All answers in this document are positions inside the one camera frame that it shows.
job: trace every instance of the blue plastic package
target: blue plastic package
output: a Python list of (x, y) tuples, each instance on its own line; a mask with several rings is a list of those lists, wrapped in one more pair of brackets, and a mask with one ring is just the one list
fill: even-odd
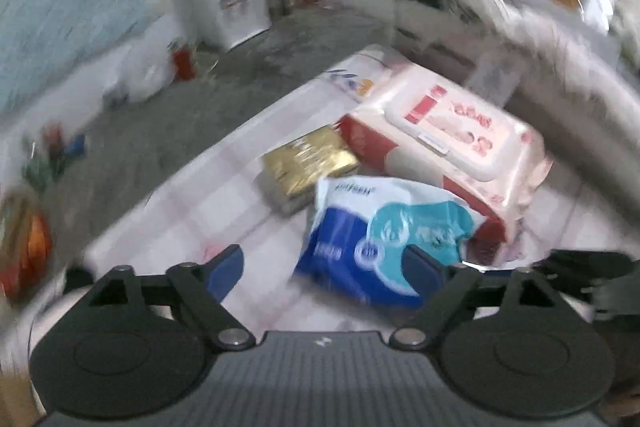
[(376, 305), (419, 307), (402, 276), (402, 252), (417, 245), (440, 263), (460, 261), (460, 248), (484, 217), (448, 190), (397, 178), (324, 178), (316, 215), (296, 266), (329, 289)]

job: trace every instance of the metal screw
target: metal screw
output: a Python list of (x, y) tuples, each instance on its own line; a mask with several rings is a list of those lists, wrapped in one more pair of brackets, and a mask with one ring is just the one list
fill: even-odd
[(240, 328), (228, 328), (220, 331), (218, 339), (227, 346), (240, 346), (249, 340), (249, 333)]
[(394, 338), (404, 346), (417, 346), (427, 339), (427, 335), (416, 328), (402, 328), (394, 333)]

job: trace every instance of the orange object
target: orange object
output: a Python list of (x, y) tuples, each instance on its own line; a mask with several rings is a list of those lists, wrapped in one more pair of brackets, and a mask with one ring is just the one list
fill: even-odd
[(0, 290), (15, 299), (46, 273), (49, 227), (30, 197), (12, 192), (0, 205), (0, 230)]
[(191, 63), (191, 50), (181, 41), (169, 44), (169, 52), (174, 63), (175, 81), (185, 82), (195, 78), (196, 72)]

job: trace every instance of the gold package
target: gold package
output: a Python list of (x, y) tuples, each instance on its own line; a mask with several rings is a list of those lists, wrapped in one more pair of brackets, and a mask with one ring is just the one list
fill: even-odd
[(360, 163), (330, 125), (311, 131), (262, 157), (273, 196), (285, 212), (295, 212), (313, 200), (322, 176), (353, 174)]

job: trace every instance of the plastic bag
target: plastic bag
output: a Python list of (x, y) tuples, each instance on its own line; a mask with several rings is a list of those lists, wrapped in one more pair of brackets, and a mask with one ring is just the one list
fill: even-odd
[(364, 303), (419, 307), (402, 275), (402, 252), (417, 245), (442, 264), (484, 221), (442, 188), (398, 178), (324, 178), (316, 188), (316, 215), (296, 266), (329, 289)]
[(500, 45), (481, 55), (476, 70), (465, 80), (463, 87), (495, 107), (504, 108), (534, 68), (535, 64), (523, 51)]
[(321, 78), (327, 78), (361, 102), (407, 64), (409, 61), (394, 49), (372, 44), (333, 65)]
[(14, 190), (0, 200), (0, 295), (15, 299), (39, 282), (52, 248), (36, 200)]
[(130, 46), (120, 63), (114, 83), (105, 87), (104, 105), (114, 107), (126, 102), (144, 102), (174, 79), (168, 42), (155, 36), (143, 36)]

